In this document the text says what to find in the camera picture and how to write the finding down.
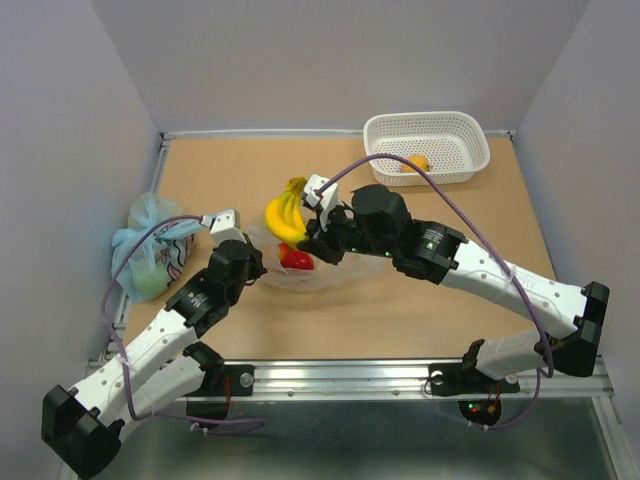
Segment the clear lemon-print plastic bag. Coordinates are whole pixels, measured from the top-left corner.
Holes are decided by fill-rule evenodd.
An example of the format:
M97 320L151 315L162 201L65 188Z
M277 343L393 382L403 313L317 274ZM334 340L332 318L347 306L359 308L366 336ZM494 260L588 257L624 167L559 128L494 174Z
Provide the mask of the clear lemon-print plastic bag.
M352 253L347 253L338 265L327 264L277 240L260 219L252 221L245 231L263 254L262 263L267 273L262 280L273 287L299 292L318 291L375 277L386 267L384 258Z

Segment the red apple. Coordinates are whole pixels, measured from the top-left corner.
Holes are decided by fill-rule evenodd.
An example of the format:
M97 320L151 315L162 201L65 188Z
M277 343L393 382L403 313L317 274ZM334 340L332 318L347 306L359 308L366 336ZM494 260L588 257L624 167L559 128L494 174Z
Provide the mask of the red apple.
M284 269L312 271L315 268L310 254L291 248L286 243L279 244L279 262Z

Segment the yellow banana bunch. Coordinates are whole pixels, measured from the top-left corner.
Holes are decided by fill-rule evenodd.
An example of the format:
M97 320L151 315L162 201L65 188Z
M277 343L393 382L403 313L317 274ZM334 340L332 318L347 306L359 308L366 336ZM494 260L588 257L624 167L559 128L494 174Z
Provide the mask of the yellow banana bunch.
M306 226L300 212L301 194L306 182L304 177L291 178L284 192L273 198L264 211L269 231L291 248L296 248L307 239Z

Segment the orange mango fruit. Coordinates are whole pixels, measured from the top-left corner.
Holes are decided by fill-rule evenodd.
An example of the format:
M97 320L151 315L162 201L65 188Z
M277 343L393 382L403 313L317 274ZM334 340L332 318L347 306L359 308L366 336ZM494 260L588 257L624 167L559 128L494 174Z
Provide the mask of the orange mango fruit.
M401 163L400 172L403 174L417 174L418 171L431 171L431 165L424 155L409 156L407 161L408 163Z

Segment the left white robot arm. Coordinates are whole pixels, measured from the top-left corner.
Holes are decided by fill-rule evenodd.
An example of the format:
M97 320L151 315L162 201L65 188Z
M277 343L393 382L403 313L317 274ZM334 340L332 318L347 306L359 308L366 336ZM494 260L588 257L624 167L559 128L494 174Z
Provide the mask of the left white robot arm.
M133 422L197 390L215 392L223 361L201 337L224 319L242 290L265 270L245 234L222 241L123 352L42 403L41 438L81 479L92 479L119 453Z

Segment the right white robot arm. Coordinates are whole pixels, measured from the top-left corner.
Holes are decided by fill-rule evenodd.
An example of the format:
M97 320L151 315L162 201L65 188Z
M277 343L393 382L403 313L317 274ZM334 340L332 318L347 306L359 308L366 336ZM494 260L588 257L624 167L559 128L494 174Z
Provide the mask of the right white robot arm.
M578 378L594 371L610 290L599 282L568 285L499 260L463 233L411 217L403 197L383 185L337 202L337 188L313 176L302 198L316 219L299 248L336 265L345 254L390 259L400 273L484 298L531 320L533 328L499 340L477 340L446 376L482 390L493 381L552 366Z

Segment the blue tied plastic bag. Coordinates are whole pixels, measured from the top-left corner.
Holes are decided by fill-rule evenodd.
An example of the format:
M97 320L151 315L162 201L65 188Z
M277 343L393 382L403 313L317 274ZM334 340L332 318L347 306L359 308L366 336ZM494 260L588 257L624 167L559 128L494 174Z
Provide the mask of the blue tied plastic bag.
M203 226L176 201L147 192L130 207L127 226L112 237L111 275L134 303L153 300L185 270Z

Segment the white perforated plastic basket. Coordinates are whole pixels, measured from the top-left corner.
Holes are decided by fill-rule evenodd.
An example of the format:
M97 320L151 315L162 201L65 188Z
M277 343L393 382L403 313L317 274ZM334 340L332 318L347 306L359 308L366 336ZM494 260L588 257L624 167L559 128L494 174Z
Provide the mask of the white perforated plastic basket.
M463 183L490 162L480 124L458 111L381 114L363 128L365 152L426 159L427 174L439 184Z

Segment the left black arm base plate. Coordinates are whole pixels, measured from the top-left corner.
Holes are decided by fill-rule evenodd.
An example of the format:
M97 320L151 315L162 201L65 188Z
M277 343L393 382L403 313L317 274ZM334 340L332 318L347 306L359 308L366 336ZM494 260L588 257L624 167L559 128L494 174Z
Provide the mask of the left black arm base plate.
M253 395L255 366L225 363L207 370L184 397L250 397Z

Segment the aluminium front rail frame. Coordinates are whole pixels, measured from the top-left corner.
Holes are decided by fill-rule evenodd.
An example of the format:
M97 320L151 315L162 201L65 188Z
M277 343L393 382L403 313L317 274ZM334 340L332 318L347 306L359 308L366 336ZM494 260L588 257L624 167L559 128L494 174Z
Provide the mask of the aluminium front rail frame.
M429 365L453 360L373 360L373 361L227 361L196 360L178 356L159 370L131 372L129 380L134 405L139 410L161 409L184 397L190 387L213 367L225 363L248 363L255 366L253 395L235 397L242 401L328 401L328 400L417 400L446 398L431 394ZM538 380L533 370L507 377L518 381L519 393L501 393L496 387L488 394L504 398L527 398L534 388L541 388L544 398L609 396L613 387L603 361L597 361L587 378L555 373L550 379ZM488 394L451 396L454 399L479 399Z

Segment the aluminium left side rail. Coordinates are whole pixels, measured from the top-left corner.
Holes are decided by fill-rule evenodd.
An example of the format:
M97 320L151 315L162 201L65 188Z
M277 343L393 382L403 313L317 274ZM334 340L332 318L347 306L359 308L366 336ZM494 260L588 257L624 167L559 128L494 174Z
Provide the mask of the aluminium left side rail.
M131 204L126 227L119 229L112 238L112 278L101 301L101 318L111 336L109 351L114 353L124 348L124 332L131 304L155 299L166 290L163 285L147 295L134 286L134 273L138 271L139 265L145 271L150 266L155 266L150 240L145 239L139 247L137 242L146 233L152 236L155 225L170 217L169 208L164 207L164 202L158 198L169 143L166 134L161 132L151 187Z

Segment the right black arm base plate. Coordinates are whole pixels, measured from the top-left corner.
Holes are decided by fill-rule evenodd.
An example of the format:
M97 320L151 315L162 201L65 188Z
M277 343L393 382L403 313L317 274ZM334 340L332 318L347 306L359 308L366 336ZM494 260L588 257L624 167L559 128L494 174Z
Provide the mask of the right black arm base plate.
M488 394L496 387L501 393L519 393L518 381L495 380L474 368L464 369L461 362L436 362L429 365L431 394L440 397L457 395Z

